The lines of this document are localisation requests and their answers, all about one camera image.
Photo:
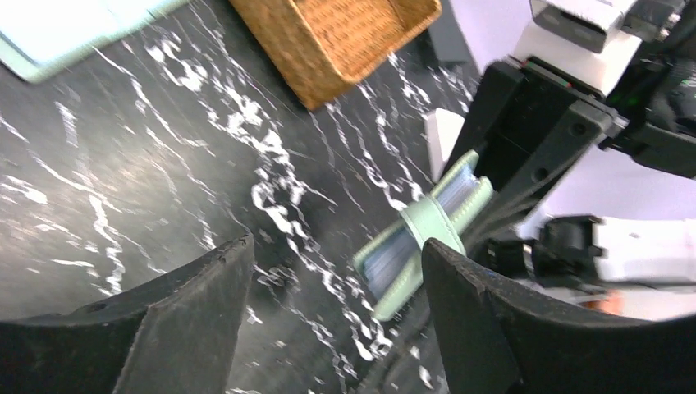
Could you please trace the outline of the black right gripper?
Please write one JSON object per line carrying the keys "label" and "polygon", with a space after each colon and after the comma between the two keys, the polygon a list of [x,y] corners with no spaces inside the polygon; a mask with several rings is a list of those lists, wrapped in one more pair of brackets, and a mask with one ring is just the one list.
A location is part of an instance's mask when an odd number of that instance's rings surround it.
{"label": "black right gripper", "polygon": [[[607,99],[628,125],[599,147],[693,179],[695,3],[637,1],[620,27],[642,41]],[[466,245],[524,221],[597,137],[614,127],[613,109],[576,100],[571,83],[536,58],[487,67],[444,167],[452,169],[473,150],[474,174],[492,184],[492,198],[464,232]]]}

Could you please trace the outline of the mint green card holder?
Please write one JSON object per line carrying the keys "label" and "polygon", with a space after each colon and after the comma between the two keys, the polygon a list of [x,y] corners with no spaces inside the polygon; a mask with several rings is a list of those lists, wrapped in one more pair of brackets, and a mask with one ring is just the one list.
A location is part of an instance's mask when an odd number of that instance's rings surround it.
{"label": "mint green card holder", "polygon": [[376,300],[373,318],[390,320],[420,288],[421,252],[428,239],[466,253],[460,236],[493,195],[490,180],[474,175],[478,160],[473,150],[461,156],[430,194],[403,208],[393,224],[355,254],[354,268]]}

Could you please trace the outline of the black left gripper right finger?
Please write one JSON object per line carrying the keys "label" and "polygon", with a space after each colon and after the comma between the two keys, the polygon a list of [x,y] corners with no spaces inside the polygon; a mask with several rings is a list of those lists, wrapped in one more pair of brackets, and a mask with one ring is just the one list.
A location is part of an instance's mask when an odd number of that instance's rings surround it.
{"label": "black left gripper right finger", "polygon": [[604,314],[532,290],[438,240],[424,287],[452,393],[692,393],[695,318]]}

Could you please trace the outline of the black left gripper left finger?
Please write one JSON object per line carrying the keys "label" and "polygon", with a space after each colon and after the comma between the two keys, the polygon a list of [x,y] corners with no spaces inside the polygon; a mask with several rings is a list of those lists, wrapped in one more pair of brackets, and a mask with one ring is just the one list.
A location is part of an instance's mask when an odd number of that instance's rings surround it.
{"label": "black left gripper left finger", "polygon": [[70,314],[1,324],[4,393],[222,393],[254,266],[251,235]]}

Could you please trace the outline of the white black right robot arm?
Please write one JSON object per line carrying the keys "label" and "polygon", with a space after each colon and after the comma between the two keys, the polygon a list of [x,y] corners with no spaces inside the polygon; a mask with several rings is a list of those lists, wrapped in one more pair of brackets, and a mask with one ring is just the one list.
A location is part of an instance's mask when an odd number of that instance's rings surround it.
{"label": "white black right robot arm", "polygon": [[[454,17],[478,69],[507,55],[540,53],[603,93],[615,90],[639,39],[618,34],[601,53],[545,33],[526,1],[454,1]],[[605,254],[599,273],[610,290],[608,309],[625,317],[663,320],[695,311],[695,183],[592,147],[521,219],[515,233],[538,236],[553,218],[597,215]]]}

